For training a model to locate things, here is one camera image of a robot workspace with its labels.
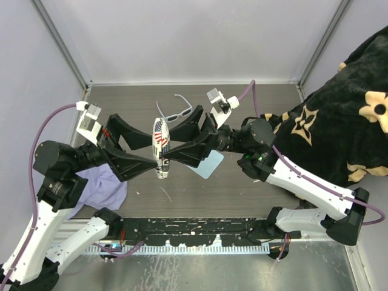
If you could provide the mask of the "flag print glasses case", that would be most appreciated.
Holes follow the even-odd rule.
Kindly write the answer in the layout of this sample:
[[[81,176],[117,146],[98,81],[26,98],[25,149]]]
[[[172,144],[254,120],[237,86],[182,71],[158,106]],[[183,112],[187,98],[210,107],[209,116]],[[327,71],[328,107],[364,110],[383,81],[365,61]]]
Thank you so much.
[[[156,118],[153,124],[152,153],[157,163],[156,175],[159,179],[167,179],[170,170],[170,160],[166,154],[170,151],[169,128],[164,118]]]

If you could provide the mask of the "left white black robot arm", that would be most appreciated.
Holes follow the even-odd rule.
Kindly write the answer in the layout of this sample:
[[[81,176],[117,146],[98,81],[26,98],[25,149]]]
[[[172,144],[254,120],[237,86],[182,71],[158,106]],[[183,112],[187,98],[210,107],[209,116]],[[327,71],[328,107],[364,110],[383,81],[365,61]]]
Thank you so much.
[[[125,182],[156,167],[155,161],[126,153],[119,145],[119,139],[124,138],[132,150],[148,147],[151,135],[128,125],[117,114],[109,116],[105,126],[88,118],[80,122],[82,129],[90,124],[96,131],[79,147],[44,141],[33,152],[33,170],[44,175],[44,180],[32,194],[35,209],[30,224],[12,255],[1,264],[2,288],[52,290],[61,273],[85,248],[100,239],[120,236],[121,217],[104,207],[59,248],[50,247],[88,183],[78,172],[106,164]]]

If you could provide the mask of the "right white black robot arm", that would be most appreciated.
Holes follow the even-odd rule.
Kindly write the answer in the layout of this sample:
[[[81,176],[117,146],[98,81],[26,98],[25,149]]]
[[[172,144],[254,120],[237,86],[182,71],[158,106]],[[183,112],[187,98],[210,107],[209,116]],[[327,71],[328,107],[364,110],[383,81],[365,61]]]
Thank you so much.
[[[313,209],[273,207],[266,218],[266,232],[271,238],[291,232],[317,232],[341,244],[356,245],[368,191],[336,186],[291,162],[275,147],[275,134],[265,119],[248,117],[235,130],[199,105],[170,129],[169,135],[180,145],[167,152],[168,159],[198,167],[212,150],[240,153],[238,165],[249,178],[283,188],[313,204]]]

